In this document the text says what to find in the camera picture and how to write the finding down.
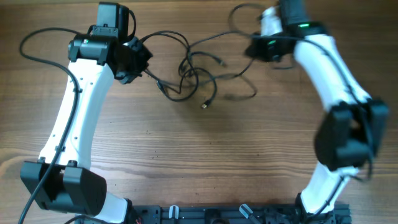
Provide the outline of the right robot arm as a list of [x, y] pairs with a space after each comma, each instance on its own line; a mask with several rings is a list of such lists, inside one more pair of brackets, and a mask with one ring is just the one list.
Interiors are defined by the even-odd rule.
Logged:
[[261, 16], [246, 55], [276, 62], [291, 54], [312, 81], [325, 117], [314, 139], [318, 164], [299, 201], [311, 217], [334, 209], [336, 199], [358, 172], [372, 164], [384, 135], [388, 106], [375, 100], [354, 79], [335, 39], [307, 16], [303, 1], [279, 1]]

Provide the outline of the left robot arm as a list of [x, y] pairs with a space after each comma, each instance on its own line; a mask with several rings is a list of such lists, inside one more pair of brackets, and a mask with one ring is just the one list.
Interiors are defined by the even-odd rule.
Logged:
[[68, 83], [51, 135], [35, 162], [20, 177], [30, 203], [43, 210], [74, 214], [75, 220], [133, 223], [130, 200], [107, 190], [91, 171], [91, 146], [105, 96], [114, 81], [131, 83], [148, 67], [151, 53], [128, 29], [135, 22], [126, 6], [102, 2], [97, 21], [76, 32], [68, 46]]

